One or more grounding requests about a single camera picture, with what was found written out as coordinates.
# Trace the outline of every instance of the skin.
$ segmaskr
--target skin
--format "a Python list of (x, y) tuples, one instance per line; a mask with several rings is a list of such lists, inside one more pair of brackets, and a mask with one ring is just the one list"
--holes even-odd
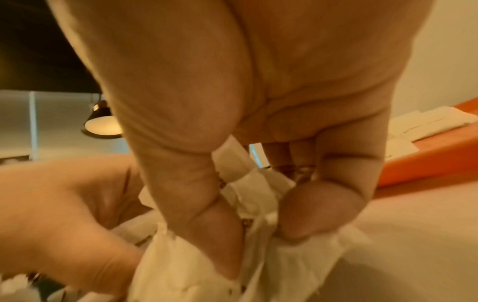
[(261, 142), (299, 185), (283, 236), (353, 220), (379, 177), (390, 100), (432, 0), (49, 0), (118, 117), (169, 227), (234, 278), (242, 228), (211, 152)]
[(142, 252), (108, 229), (148, 210), (131, 155), (6, 166), (0, 187), (0, 273), (126, 291)]

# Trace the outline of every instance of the hanging light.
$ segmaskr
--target hanging light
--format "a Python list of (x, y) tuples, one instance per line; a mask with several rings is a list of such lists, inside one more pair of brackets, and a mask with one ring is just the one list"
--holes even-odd
[(102, 139), (122, 137), (123, 130), (116, 117), (111, 114), (108, 102), (99, 100), (81, 130), (87, 136)]

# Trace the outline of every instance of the dark ceiling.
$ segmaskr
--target dark ceiling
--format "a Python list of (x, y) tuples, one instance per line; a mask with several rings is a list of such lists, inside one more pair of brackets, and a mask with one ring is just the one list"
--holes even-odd
[(0, 90), (99, 92), (45, 0), (0, 0)]

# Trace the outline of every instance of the orange tray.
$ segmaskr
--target orange tray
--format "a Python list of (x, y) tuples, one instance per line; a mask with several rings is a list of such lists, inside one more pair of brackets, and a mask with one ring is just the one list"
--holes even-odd
[[(478, 115), (478, 98), (455, 106)], [(378, 187), (478, 171), (478, 123), (414, 142), (418, 152), (385, 164)]]

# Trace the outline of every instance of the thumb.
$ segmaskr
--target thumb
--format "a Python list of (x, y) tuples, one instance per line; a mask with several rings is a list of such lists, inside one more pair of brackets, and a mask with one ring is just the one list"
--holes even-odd
[(63, 227), (42, 243), (39, 255), (36, 271), (75, 288), (119, 296), (142, 252), (92, 220)]
[(146, 185), (168, 228), (189, 241), (229, 279), (237, 277), (242, 260), (240, 219), (220, 195), (220, 180), (211, 154), (155, 147), (141, 148), (138, 161)]

